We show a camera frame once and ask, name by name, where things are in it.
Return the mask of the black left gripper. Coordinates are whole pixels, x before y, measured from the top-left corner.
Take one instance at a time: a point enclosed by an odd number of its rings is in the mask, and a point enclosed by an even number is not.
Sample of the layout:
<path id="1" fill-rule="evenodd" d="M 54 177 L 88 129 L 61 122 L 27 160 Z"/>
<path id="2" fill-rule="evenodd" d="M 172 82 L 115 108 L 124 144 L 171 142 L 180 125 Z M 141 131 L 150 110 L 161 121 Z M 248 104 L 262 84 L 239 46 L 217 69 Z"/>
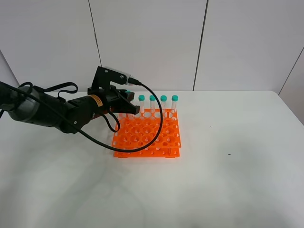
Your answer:
<path id="1" fill-rule="evenodd" d="M 133 114 L 139 113 L 139 106 L 133 105 L 133 92 L 127 94 L 125 89 L 105 93 L 103 89 L 99 92 L 75 98 L 67 102 L 68 110 L 65 118 L 81 129 L 91 120 L 103 117 L 112 132 L 117 132 L 119 127 L 112 127 L 106 114 L 110 114 L 119 123 L 114 113 Z"/>

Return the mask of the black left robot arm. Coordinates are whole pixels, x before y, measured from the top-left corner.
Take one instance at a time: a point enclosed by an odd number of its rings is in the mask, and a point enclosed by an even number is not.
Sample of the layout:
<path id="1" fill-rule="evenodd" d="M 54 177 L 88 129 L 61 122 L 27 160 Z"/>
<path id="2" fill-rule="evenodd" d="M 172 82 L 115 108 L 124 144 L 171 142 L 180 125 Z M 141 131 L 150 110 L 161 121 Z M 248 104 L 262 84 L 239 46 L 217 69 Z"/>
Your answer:
<path id="1" fill-rule="evenodd" d="M 105 117 L 106 114 L 138 114 L 140 107 L 133 105 L 134 93 L 111 86 L 107 92 L 99 89 L 89 95 L 72 100 L 60 96 L 51 96 L 49 92 L 57 90 L 74 94 L 78 91 L 67 90 L 68 86 L 76 87 L 75 83 L 66 82 L 47 89 L 34 86 L 27 82 L 20 85 L 22 93 L 0 85 L 0 109 L 19 122 L 45 127 L 57 128 L 63 133 L 75 134 L 91 120 Z"/>

